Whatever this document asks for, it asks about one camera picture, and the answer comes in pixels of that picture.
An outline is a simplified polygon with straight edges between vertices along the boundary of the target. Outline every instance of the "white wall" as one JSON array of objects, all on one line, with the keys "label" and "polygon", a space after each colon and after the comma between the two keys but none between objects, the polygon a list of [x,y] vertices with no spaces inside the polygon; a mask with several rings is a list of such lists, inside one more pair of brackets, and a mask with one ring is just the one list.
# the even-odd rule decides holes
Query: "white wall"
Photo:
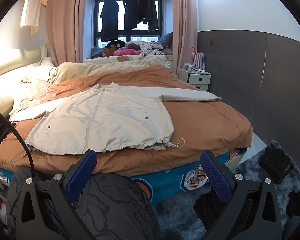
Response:
[{"label": "white wall", "polygon": [[22,49],[31,46],[40,46],[42,44],[48,45],[45,8],[41,8],[39,29],[36,34],[31,36],[29,26],[20,28],[24,2],[25,0],[18,0],[0,22],[1,54],[4,54],[7,49]]},{"label": "white wall", "polygon": [[300,25],[280,0],[198,0],[198,31],[251,30],[300,41]]},{"label": "white wall", "polygon": [[173,0],[164,0],[165,14],[164,14],[164,26],[163,33],[173,32]]},{"label": "white wall", "polygon": [[83,59],[91,57],[93,48],[93,9],[94,0],[87,0],[83,27]]}]

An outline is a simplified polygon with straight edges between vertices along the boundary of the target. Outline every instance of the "pink plush toy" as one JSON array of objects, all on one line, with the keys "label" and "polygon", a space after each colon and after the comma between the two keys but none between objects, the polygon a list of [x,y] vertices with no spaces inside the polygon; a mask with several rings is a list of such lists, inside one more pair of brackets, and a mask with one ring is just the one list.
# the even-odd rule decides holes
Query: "pink plush toy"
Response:
[{"label": "pink plush toy", "polygon": [[119,49],[113,53],[114,56],[138,55],[138,54],[140,53],[134,49]]}]

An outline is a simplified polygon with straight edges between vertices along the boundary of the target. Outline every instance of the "window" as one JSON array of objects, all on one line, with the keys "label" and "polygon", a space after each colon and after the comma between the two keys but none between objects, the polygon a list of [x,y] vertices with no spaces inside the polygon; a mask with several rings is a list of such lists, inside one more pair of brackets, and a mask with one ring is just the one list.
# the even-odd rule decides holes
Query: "window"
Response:
[{"label": "window", "polygon": [[[124,42],[128,41],[158,41],[159,37],[162,36],[162,0],[155,0],[155,6],[157,10],[157,17],[159,21],[159,29],[149,32],[148,23],[139,23],[133,30],[124,29],[124,13],[125,8],[123,7],[123,0],[117,0],[119,5],[118,12],[118,39]],[[103,9],[104,0],[95,0],[95,13],[94,13],[94,46],[103,48],[109,41],[101,42],[101,29],[102,19],[100,18]]]}]

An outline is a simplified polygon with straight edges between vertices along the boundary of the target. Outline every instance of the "gray wall panel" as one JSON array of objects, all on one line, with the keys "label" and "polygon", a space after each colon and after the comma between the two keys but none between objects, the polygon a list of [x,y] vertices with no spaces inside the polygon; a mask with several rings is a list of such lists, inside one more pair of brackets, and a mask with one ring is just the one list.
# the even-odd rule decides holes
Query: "gray wall panel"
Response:
[{"label": "gray wall panel", "polygon": [[198,33],[198,51],[211,73],[209,91],[252,115],[254,132],[265,143],[277,140],[300,168],[300,42],[253,31],[205,31]]},{"label": "gray wall panel", "polygon": [[300,168],[300,42],[267,33],[264,79],[251,123],[278,141]]},{"label": "gray wall panel", "polygon": [[266,34],[222,31],[221,73],[217,95],[250,119],[265,63]]},{"label": "gray wall panel", "polygon": [[198,52],[204,52],[206,71],[211,74],[208,91],[213,94],[218,91],[222,58],[221,38],[222,33],[220,32],[198,32]]}]

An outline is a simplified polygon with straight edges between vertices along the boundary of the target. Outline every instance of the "wall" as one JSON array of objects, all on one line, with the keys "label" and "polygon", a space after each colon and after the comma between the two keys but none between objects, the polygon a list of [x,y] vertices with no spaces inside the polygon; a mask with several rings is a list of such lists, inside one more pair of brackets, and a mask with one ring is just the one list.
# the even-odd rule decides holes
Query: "wall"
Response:
[{"label": "wall", "polygon": [[198,0],[198,31],[251,30],[300,41],[300,25],[280,0]]},{"label": "wall", "polygon": [[83,27],[83,59],[91,57],[93,48],[93,9],[94,0],[87,0]]},{"label": "wall", "polygon": [[164,30],[163,33],[173,32],[173,0],[164,0],[165,15],[164,15]]},{"label": "wall", "polygon": [[300,42],[245,31],[198,32],[211,73],[208,91],[252,124],[266,144],[276,140],[300,168]]},{"label": "wall", "polygon": [[4,57],[7,49],[22,49],[49,44],[44,7],[41,8],[39,30],[36,34],[31,36],[29,26],[20,28],[24,2],[25,0],[18,0],[0,22],[0,57]]}]

